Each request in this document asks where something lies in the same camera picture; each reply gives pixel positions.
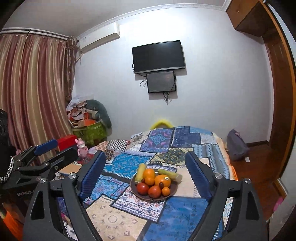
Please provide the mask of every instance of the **white wall-mounted air conditioner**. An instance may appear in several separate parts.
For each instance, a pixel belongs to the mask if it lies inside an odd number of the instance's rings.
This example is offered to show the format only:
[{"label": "white wall-mounted air conditioner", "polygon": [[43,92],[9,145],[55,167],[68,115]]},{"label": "white wall-mounted air conditioner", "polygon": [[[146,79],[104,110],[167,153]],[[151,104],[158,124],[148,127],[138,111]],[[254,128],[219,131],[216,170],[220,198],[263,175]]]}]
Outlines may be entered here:
[{"label": "white wall-mounted air conditioner", "polygon": [[80,49],[82,53],[86,53],[118,38],[120,38],[119,25],[111,23],[83,37],[80,40]]}]

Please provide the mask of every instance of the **silver screw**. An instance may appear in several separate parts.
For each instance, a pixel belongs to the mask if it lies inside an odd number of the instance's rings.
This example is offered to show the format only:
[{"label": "silver screw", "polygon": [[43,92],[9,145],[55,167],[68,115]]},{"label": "silver screw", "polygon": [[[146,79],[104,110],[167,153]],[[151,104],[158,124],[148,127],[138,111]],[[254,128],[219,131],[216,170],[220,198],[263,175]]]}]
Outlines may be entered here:
[{"label": "silver screw", "polygon": [[46,177],[43,177],[39,180],[39,183],[45,183],[47,181],[47,178]]},{"label": "silver screw", "polygon": [[249,178],[245,178],[244,181],[245,181],[246,183],[248,183],[248,184],[251,183],[251,179],[249,179]]},{"label": "silver screw", "polygon": [[215,178],[217,179],[222,179],[223,178],[223,175],[221,173],[215,173]]},{"label": "silver screw", "polygon": [[69,177],[70,179],[74,179],[74,178],[76,177],[76,173],[75,173],[75,172],[72,172],[72,173],[70,173],[70,174],[68,175],[68,177]]}]

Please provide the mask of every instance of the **television screen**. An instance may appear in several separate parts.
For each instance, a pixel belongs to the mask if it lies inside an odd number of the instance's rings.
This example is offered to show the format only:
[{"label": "television screen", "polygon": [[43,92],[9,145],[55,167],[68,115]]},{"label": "television screen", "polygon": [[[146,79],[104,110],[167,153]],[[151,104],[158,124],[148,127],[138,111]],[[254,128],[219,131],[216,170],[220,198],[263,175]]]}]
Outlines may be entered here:
[{"label": "television screen", "polygon": [[176,91],[174,71],[147,74],[148,93]]},{"label": "television screen", "polygon": [[180,40],[142,45],[132,51],[135,74],[185,68]]}]

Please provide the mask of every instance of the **fruit plate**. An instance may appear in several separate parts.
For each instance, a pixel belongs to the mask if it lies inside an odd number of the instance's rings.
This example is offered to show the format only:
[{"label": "fruit plate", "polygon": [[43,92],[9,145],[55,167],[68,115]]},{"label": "fruit plate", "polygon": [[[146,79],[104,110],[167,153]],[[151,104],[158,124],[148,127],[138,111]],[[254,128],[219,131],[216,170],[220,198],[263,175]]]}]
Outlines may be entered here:
[{"label": "fruit plate", "polygon": [[141,198],[143,200],[146,200],[146,201],[160,201],[160,200],[164,200],[170,196],[173,196],[175,195],[176,191],[177,191],[177,188],[178,188],[178,183],[176,181],[173,181],[171,180],[171,183],[170,183],[170,195],[168,196],[163,196],[161,194],[161,196],[159,198],[151,198],[147,195],[141,195],[138,193],[137,191],[137,186],[135,185],[135,178],[136,176],[134,176],[131,180],[131,190],[132,192],[138,197],[138,198]]}]

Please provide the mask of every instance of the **curtain rod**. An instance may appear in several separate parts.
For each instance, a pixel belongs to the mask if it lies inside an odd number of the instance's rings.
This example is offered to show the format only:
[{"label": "curtain rod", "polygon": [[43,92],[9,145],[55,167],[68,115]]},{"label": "curtain rod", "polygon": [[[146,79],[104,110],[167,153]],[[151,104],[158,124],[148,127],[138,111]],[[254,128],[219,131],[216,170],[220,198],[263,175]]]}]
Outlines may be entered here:
[{"label": "curtain rod", "polygon": [[44,31],[40,29],[34,29],[34,28],[3,28],[0,31],[0,34],[36,34],[36,35],[58,38],[61,40],[68,39],[68,36],[66,35],[57,34],[57,33]]}]

